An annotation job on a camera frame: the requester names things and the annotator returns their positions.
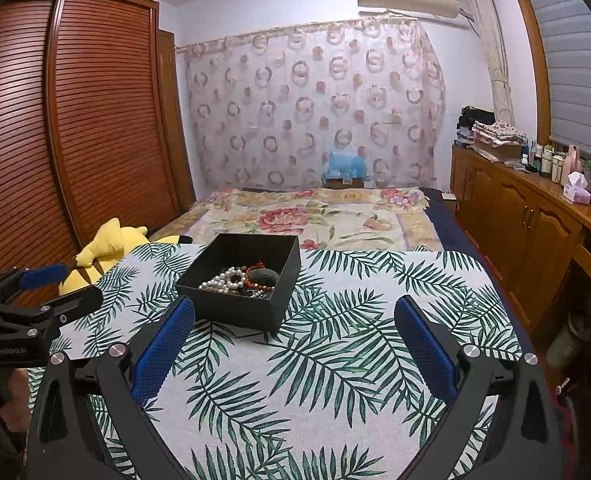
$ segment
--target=trash can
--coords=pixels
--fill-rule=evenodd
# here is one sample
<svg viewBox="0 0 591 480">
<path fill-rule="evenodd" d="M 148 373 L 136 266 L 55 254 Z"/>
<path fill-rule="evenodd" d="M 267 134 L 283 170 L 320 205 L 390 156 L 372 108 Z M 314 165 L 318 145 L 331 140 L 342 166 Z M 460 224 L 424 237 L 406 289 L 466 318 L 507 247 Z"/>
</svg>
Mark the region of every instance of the trash can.
<svg viewBox="0 0 591 480">
<path fill-rule="evenodd" d="M 591 319 L 581 310 L 572 310 L 567 322 L 546 351 L 546 360 L 554 370 L 564 370 L 591 343 Z"/>
</svg>

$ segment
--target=leaf pattern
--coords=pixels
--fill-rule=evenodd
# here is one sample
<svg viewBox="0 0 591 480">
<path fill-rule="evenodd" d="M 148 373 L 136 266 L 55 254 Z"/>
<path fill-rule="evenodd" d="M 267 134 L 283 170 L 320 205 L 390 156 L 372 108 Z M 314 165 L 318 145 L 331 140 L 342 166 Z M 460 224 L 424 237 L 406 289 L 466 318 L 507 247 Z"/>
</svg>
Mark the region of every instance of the leaf pattern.
<svg viewBox="0 0 591 480">
<path fill-rule="evenodd" d="M 65 326 L 52 351 L 95 356 L 160 319 L 176 298 L 175 281 L 202 250 L 135 248 L 97 283 L 102 308 Z M 461 344 L 502 359 L 521 355 L 501 299 L 470 256 L 425 247 L 313 250 L 301 251 L 301 261 L 278 332 L 196 320 L 160 396 L 146 403 L 190 478 L 397 478 L 445 411 L 395 327 L 393 307 L 403 294 Z M 42 373 L 29 370 L 32 402 Z M 91 402 L 116 467 L 137 478 L 102 398 Z M 490 397 L 451 476 L 472 468 L 494 409 Z M 387 438 L 400 452 L 381 452 Z"/>
</svg>

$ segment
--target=pink bottle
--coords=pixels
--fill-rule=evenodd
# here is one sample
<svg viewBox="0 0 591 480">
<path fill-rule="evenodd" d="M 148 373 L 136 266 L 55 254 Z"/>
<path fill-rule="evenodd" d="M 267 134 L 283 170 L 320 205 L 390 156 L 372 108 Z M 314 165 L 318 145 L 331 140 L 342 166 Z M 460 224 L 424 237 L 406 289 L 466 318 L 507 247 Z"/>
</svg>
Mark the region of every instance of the pink bottle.
<svg viewBox="0 0 591 480">
<path fill-rule="evenodd" d="M 563 186 L 570 184 L 569 174 L 574 171 L 580 171 L 580 166 L 579 149 L 576 146 L 573 146 L 573 144 L 570 144 L 569 153 L 567 153 L 567 157 L 564 159 L 564 164 L 562 165 L 562 178 L 560 179 L 560 183 Z"/>
</svg>

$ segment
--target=stuffed animal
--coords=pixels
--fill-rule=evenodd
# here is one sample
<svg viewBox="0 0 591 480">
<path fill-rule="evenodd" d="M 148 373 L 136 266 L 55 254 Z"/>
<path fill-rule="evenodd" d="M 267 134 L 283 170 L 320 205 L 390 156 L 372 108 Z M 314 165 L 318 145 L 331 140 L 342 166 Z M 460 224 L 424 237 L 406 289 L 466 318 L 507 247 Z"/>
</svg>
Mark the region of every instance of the stuffed animal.
<svg viewBox="0 0 591 480">
<path fill-rule="evenodd" d="M 60 283 L 60 295 L 73 292 L 97 282 L 117 264 L 125 254 L 139 245 L 149 243 L 146 227 L 120 227 L 120 220 L 112 218 L 98 229 L 93 240 L 77 256 L 67 262 L 69 276 Z M 158 242 L 191 243 L 186 236 L 167 236 Z"/>
</svg>

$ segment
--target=beige curtain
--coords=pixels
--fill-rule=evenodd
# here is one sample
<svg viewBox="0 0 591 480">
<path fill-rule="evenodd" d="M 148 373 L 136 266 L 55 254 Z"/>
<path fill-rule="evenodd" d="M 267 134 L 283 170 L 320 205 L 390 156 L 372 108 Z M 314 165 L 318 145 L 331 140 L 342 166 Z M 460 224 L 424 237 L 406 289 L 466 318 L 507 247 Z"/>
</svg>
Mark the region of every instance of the beige curtain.
<svg viewBox="0 0 591 480">
<path fill-rule="evenodd" d="M 469 0 L 469 3 L 475 17 L 473 26 L 482 40 L 487 66 L 489 67 L 496 120 L 513 124 L 511 89 L 507 79 L 507 57 L 504 53 L 504 43 L 493 1 Z"/>
<path fill-rule="evenodd" d="M 332 153 L 361 158 L 380 187 L 434 186 L 445 83 L 416 20 L 276 28 L 186 56 L 210 186 L 320 187 Z"/>
</svg>

